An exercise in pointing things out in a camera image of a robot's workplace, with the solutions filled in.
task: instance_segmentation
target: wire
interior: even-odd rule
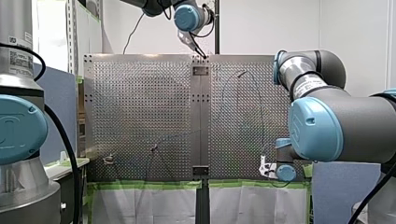
[[[206,59],[207,58],[207,56],[206,56],[206,54],[204,53],[204,51],[201,49],[201,47],[199,47],[199,45],[198,45],[198,43],[195,41],[195,39],[194,39],[194,37],[193,37],[193,35],[192,35],[192,32],[189,32],[189,34],[190,34],[190,37],[191,37],[191,40],[192,40],[192,42],[195,44],[195,52],[197,52],[197,54],[199,54],[199,56],[201,56],[202,58],[204,58],[204,59]]]
[[[192,36],[198,37],[198,38],[205,38],[210,36],[213,33],[213,30],[215,29],[215,23],[212,22],[212,28],[210,29],[209,33],[207,33],[206,35],[196,35],[194,33],[191,33]]]
[[[165,15],[166,19],[168,19],[169,21],[172,20],[172,8],[169,7],[169,16],[168,16],[168,14],[166,14],[166,8],[163,6],[163,0],[157,0],[157,3],[163,9],[163,14]]]
[[[70,159],[70,164],[72,166],[72,174],[73,174],[73,179],[74,179],[74,215],[73,215],[73,224],[78,224],[79,223],[79,210],[80,210],[80,194],[79,194],[79,173],[78,173],[78,165],[77,165],[77,160],[72,148],[72,145],[70,144],[69,138],[67,137],[67,133],[64,130],[64,126],[62,125],[61,121],[58,119],[56,114],[53,112],[53,110],[48,106],[44,105],[44,111],[49,115],[49,117],[52,119],[53,123],[55,124],[56,128],[59,131],[59,134],[62,137],[62,140],[64,141],[64,146],[66,148],[67,154]]]
[[[359,205],[358,209],[353,214],[352,218],[349,220],[348,224],[354,224],[358,219],[358,216],[361,214],[363,208],[367,205],[370,200],[388,183],[388,181],[396,174],[396,162],[392,165],[388,173],[384,176],[384,178],[379,181],[379,183],[373,188],[373,190],[364,198]]]
[[[235,73],[233,73],[231,76],[229,76],[229,77],[227,78],[227,80],[225,81],[225,84],[224,84],[224,86],[223,86],[223,88],[222,88],[222,90],[221,90],[221,99],[220,99],[220,109],[219,109],[219,113],[218,113],[218,115],[216,116],[216,118],[213,120],[213,122],[218,121],[219,118],[220,118],[220,116],[221,116],[221,114],[222,114],[223,105],[224,105],[224,103],[223,103],[223,101],[224,101],[224,92],[225,92],[225,89],[226,89],[228,83],[230,82],[230,79],[231,79],[232,77],[234,77],[235,75],[237,75],[237,76],[236,76],[237,78],[240,78],[240,77],[242,77],[242,76],[245,75],[245,74],[249,74],[249,75],[251,76],[251,78],[252,78],[252,80],[253,80],[253,83],[254,83],[254,85],[255,85],[257,94],[258,94],[258,96],[259,96],[260,119],[261,119],[261,123],[262,123],[262,140],[261,140],[261,141],[262,141],[262,147],[264,147],[264,146],[265,146],[265,144],[264,144],[264,138],[265,138],[265,127],[264,127],[264,126],[265,126],[265,125],[264,125],[264,114],[263,114],[263,111],[262,111],[262,95],[261,95],[261,93],[260,93],[259,85],[258,85],[256,79],[254,78],[254,75],[251,74],[248,70],[236,71]]]
[[[125,44],[124,47],[124,51],[122,52],[122,54],[125,54],[126,49],[128,48],[129,42],[131,41],[131,36],[134,34],[134,32],[136,31],[137,27],[139,26],[139,23],[142,21],[143,17],[145,16],[145,13],[143,12],[142,15],[140,16],[139,20],[137,21],[136,25],[134,26],[134,29],[132,30],[132,32],[129,34],[128,36],[128,41]]]
[[[273,182],[271,182],[271,185],[272,185],[273,187],[275,187],[275,188],[283,189],[283,188],[287,187],[290,183],[291,183],[291,181],[290,181],[290,182],[287,182],[287,183],[286,183],[285,185],[283,185],[283,186],[277,186],[277,185],[275,185]]]
[[[206,4],[203,5],[203,7],[206,9],[206,11],[211,15],[211,18],[215,18],[214,12],[210,9],[210,7]],[[191,33],[192,36],[198,37],[198,38],[205,38],[210,36],[213,33],[213,30],[215,29],[215,21],[212,20],[212,28],[210,29],[209,33],[206,35],[196,35],[194,33]]]
[[[31,49],[24,48],[24,47],[21,47],[21,46],[16,46],[16,45],[3,44],[3,43],[0,43],[0,47],[9,48],[9,49],[18,49],[18,50],[25,51],[26,53],[30,53],[30,54],[34,55],[41,62],[41,71],[35,77],[35,81],[38,81],[44,75],[44,73],[46,72],[47,66],[46,66],[46,63],[44,62],[44,59],[41,58],[40,55],[38,55],[37,53],[35,53]]]
[[[253,74],[251,74],[249,71],[247,73],[251,76],[251,79],[253,79],[254,86],[256,87],[257,94],[259,96],[259,103],[260,103],[260,116],[261,116],[261,121],[262,121],[262,146],[264,147],[264,137],[265,137],[265,125],[264,125],[264,114],[262,112],[262,95],[260,94],[260,89],[259,85],[256,82],[256,79],[254,78]]]

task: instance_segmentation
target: black cable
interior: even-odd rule
[[[213,30],[215,29],[215,14],[213,13],[213,11],[210,9],[210,7],[208,7],[206,4],[203,5],[203,7],[207,10],[208,13],[210,13],[211,15],[211,20],[212,20],[212,28],[210,29],[209,33],[207,33],[206,35],[196,35],[194,33],[191,33],[192,36],[198,37],[198,38],[205,38],[210,36],[213,33]]]
[[[389,172],[384,176],[384,178],[379,181],[378,184],[373,188],[373,190],[364,198],[359,205],[358,209],[353,214],[352,218],[349,220],[348,224],[354,224],[355,221],[358,219],[358,216],[361,214],[363,208],[367,205],[370,200],[387,184],[387,182],[396,174],[396,162],[392,165]]]
[[[66,148],[67,154],[70,159],[70,164],[72,166],[72,174],[73,174],[73,179],[74,179],[74,201],[75,201],[75,206],[74,206],[74,215],[73,215],[73,224],[78,224],[79,223],[79,210],[80,210],[80,194],[79,194],[79,173],[78,173],[78,165],[77,165],[77,160],[72,148],[72,145],[70,144],[69,138],[67,137],[67,133],[64,130],[64,126],[62,125],[61,121],[58,119],[56,114],[53,112],[53,110],[45,105],[44,106],[44,111],[49,115],[49,117],[52,119],[53,123],[55,124],[56,128],[59,131],[59,134],[62,137],[62,140],[64,141],[64,146]]]
[[[21,46],[16,46],[16,45],[3,44],[3,43],[0,43],[0,47],[9,48],[9,49],[18,49],[18,50],[25,51],[26,53],[30,53],[30,54],[34,55],[41,62],[41,71],[35,77],[35,81],[38,81],[46,72],[47,66],[46,66],[46,63],[44,62],[43,58],[41,58],[40,55],[38,55],[36,52],[32,51],[31,49],[24,48]]]
[[[198,38],[205,38],[210,36],[213,33],[213,30],[215,29],[215,23],[212,22],[212,28],[210,29],[209,33],[207,33],[206,35],[196,35],[194,33],[191,33],[192,36],[198,37]]]
[[[195,52],[197,52],[197,54],[198,54],[199,56],[201,56],[202,58],[206,59],[206,58],[207,58],[207,57],[206,57],[206,54],[205,54],[204,51],[201,49],[201,47],[199,47],[198,43],[195,41],[195,39],[194,39],[194,37],[193,37],[193,35],[192,35],[192,32],[189,32],[189,34],[190,34],[190,37],[191,37],[192,42],[193,42],[194,45],[196,46],[196,47],[195,47]]]
[[[157,3],[163,9],[163,14],[165,15],[166,19],[168,19],[169,21],[172,20],[172,8],[169,7],[169,16],[168,16],[168,14],[166,13],[166,8],[163,6],[163,0],[157,0]]]
[[[260,94],[259,84],[257,84],[256,79],[254,78],[254,75],[251,74],[249,71],[247,71],[247,73],[251,76],[251,79],[253,79],[254,86],[256,87],[256,91],[257,91],[257,94],[259,96],[260,113],[261,113],[261,120],[262,120],[262,146],[264,147],[264,145],[265,145],[264,144],[265,125],[264,125],[264,114],[263,114],[263,111],[262,111],[262,95]]]
[[[290,182],[287,182],[287,183],[286,183],[285,185],[283,185],[283,186],[277,186],[277,185],[275,185],[273,182],[271,182],[271,185],[272,185],[273,187],[277,188],[277,189],[283,189],[283,188],[287,187],[290,183],[291,183],[291,181],[290,181]]]
[[[128,48],[129,42],[131,41],[131,36],[134,34],[134,32],[136,31],[137,27],[139,26],[139,23],[142,21],[143,17],[145,16],[145,13],[143,12],[142,15],[140,16],[139,20],[137,21],[136,25],[134,26],[134,29],[132,30],[132,32],[129,34],[128,36],[128,41],[125,44],[124,47],[124,51],[122,52],[122,54],[125,54],[126,49]]]

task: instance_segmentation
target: metal bracket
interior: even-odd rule
[[[208,66],[193,66],[192,67],[193,76],[209,76]]]
[[[209,175],[209,166],[192,166],[193,175]]]

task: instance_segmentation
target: robotic arm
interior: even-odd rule
[[[169,7],[175,9],[174,21],[178,29],[177,36],[180,41],[190,49],[196,51],[203,58],[205,53],[195,42],[195,37],[204,26],[214,25],[215,13],[207,6],[198,7],[195,0],[121,0],[133,6],[140,7],[150,17],[161,15]]]
[[[325,50],[280,51],[274,82],[289,91],[292,101],[290,139],[276,141],[277,177],[295,178],[293,160],[381,163],[381,180],[348,223],[355,222],[371,199],[369,222],[395,223],[396,90],[350,96],[344,90],[343,64]]]

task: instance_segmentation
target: end effector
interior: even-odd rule
[[[190,49],[197,51],[201,49],[194,38],[208,24],[214,22],[215,13],[207,5],[198,7],[195,0],[121,0],[143,9],[143,12],[150,17],[161,15],[169,7],[175,9],[174,21],[178,29],[177,36],[180,41]]]

